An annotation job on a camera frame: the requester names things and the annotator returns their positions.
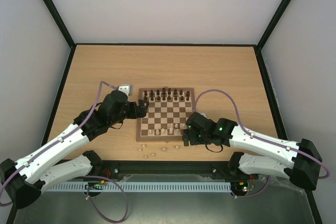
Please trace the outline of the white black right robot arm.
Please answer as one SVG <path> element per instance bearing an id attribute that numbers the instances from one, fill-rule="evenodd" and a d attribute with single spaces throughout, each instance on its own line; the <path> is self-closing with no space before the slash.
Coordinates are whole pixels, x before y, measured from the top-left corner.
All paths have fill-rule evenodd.
<path id="1" fill-rule="evenodd" d="M 229 172 L 239 178 L 244 174 L 263 174 L 289 180 L 295 186 L 313 191 L 317 187 L 322 158 L 314 143 L 286 141 L 251 131 L 237 122 L 220 118 L 217 122 L 194 112 L 186 121 L 183 142 L 189 145 L 214 144 L 252 151 L 234 153 Z"/>

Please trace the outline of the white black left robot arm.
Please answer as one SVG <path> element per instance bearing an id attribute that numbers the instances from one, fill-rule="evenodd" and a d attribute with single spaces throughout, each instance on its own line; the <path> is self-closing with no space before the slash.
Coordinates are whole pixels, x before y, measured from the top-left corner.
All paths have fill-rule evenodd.
<path id="1" fill-rule="evenodd" d="M 1 191 L 7 192 L 10 204 L 22 209 L 57 183 L 97 173 L 102 160 L 94 151 L 61 165 L 58 162 L 125 119 L 145 117 L 148 107 L 147 99 L 130 102 L 125 92 L 112 91 L 102 102 L 95 102 L 89 110 L 81 112 L 62 133 L 38 150 L 16 161 L 10 158 L 2 161 Z"/>

